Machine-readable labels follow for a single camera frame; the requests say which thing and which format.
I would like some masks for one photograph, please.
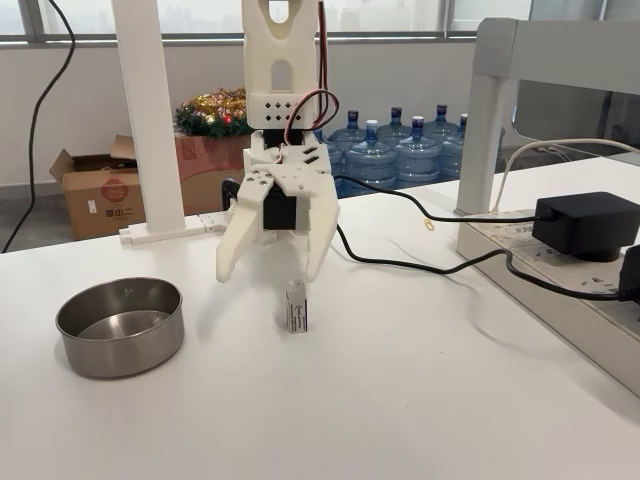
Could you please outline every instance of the white cable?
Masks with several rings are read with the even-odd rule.
[[[556,157],[560,157],[562,159],[562,161],[565,162],[565,163],[571,162],[571,159],[569,158],[569,156],[566,153],[560,151],[557,148],[548,147],[544,151],[545,152],[549,152],[550,154],[555,155]]]
[[[507,184],[507,176],[509,175],[509,172],[511,171],[511,167],[513,166],[513,162],[515,162],[516,159],[520,155],[522,155],[527,150],[531,150],[532,148],[548,147],[548,146],[553,146],[553,145],[572,145],[574,143],[595,143],[595,144],[599,144],[599,145],[609,145],[609,146],[612,146],[612,147],[618,147],[618,148],[621,148],[623,150],[627,150],[628,152],[632,152],[632,153],[636,153],[636,154],[640,155],[640,150],[638,150],[637,148],[630,147],[629,145],[626,145],[624,143],[614,142],[613,140],[604,140],[602,138],[568,138],[568,139],[564,139],[564,140],[542,140],[540,142],[531,142],[531,143],[523,146],[519,150],[516,150],[516,152],[513,155],[511,155],[511,158],[507,162],[507,168],[504,171],[504,177],[502,178],[502,185],[500,185],[500,192],[498,192],[498,198],[496,199],[496,204],[494,205],[494,207],[491,210],[491,212],[495,213],[495,212],[499,211],[498,207],[500,206],[500,200],[502,200],[502,194],[504,193],[504,187]]]

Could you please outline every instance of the christmas garland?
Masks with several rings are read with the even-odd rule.
[[[176,109],[176,124],[189,135],[212,138],[250,135],[244,88],[198,95]]]

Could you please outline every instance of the power strip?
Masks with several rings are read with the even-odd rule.
[[[531,210],[479,217],[515,218]],[[506,248],[519,270],[571,290],[615,293],[623,258],[592,263],[562,255],[531,235],[532,223],[461,224],[458,252],[466,259]],[[513,295],[585,355],[640,396],[640,305],[634,302],[587,302],[561,296],[525,282],[507,271],[504,257],[478,269]]]

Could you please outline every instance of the white table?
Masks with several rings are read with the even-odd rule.
[[[608,190],[640,169],[596,159],[514,172],[504,209]],[[414,189],[435,214],[457,184]],[[460,262],[457,227],[409,202],[342,202],[357,253]],[[310,287],[310,326],[279,317],[285,243],[215,280],[218,237],[136,248],[116,237],[0,256],[3,479],[637,479],[640,399],[470,269],[452,278],[358,265],[339,238]],[[96,283],[155,276],[184,295],[186,339],[160,368],[74,374],[58,308]]]

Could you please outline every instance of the stainless steel bowl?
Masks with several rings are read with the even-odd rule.
[[[69,363],[80,375],[133,375],[161,364],[180,349],[182,295],[164,280],[116,280],[65,303],[56,326]]]

